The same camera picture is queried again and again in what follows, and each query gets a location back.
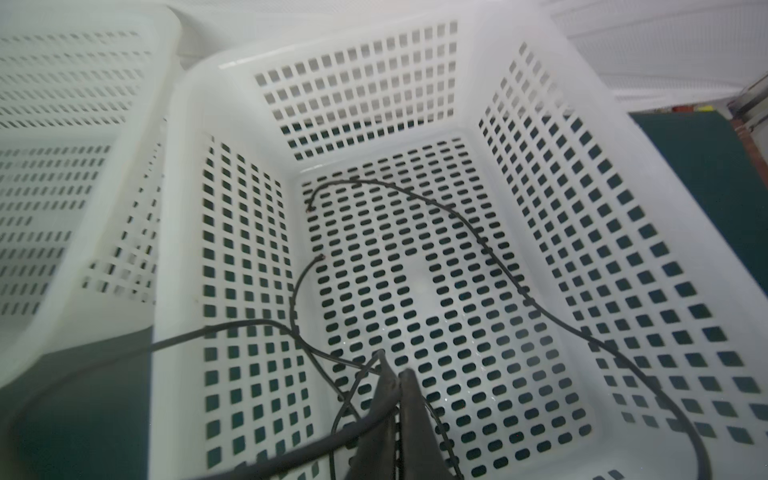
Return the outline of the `white basket back middle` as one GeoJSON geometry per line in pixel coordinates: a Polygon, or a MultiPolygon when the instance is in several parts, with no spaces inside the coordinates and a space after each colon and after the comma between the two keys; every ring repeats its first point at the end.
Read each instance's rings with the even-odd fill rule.
{"type": "Polygon", "coordinates": [[[1,381],[153,318],[182,26],[153,4],[1,7],[1,381]]]}

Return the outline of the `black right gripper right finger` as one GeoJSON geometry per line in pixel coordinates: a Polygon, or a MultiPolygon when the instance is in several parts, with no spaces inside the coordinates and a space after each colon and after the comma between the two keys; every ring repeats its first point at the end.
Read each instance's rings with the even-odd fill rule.
{"type": "Polygon", "coordinates": [[[406,369],[399,375],[400,440],[404,479],[453,479],[440,452],[424,405],[416,374],[406,369]]]}

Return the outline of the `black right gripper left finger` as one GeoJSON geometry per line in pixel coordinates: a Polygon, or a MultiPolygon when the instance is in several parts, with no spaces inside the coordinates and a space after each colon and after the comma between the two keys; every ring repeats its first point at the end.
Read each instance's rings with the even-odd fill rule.
{"type": "Polygon", "coordinates": [[[380,421],[358,441],[346,479],[394,479],[396,466],[396,407],[401,397],[398,377],[389,366],[384,351],[376,360],[381,367],[371,404],[371,413],[379,413],[380,421]]]}

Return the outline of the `white basket back right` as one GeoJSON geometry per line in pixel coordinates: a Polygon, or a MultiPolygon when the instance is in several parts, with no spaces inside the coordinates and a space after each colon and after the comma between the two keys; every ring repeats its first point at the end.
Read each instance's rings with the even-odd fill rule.
{"type": "Polygon", "coordinates": [[[219,53],[168,117],[148,475],[327,435],[355,367],[412,369],[468,479],[767,475],[767,299],[526,1],[367,13],[219,53]]]}

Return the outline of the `white basket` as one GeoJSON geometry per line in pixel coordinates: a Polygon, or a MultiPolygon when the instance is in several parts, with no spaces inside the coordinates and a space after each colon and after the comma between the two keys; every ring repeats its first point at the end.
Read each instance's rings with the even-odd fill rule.
{"type": "Polygon", "coordinates": [[[327,435],[355,367],[412,369],[468,479],[767,475],[767,299],[526,1],[367,13],[219,53],[168,117],[148,475],[327,435]]]}
{"type": "Polygon", "coordinates": [[[1,381],[153,318],[182,26],[153,4],[1,7],[1,381]]]}

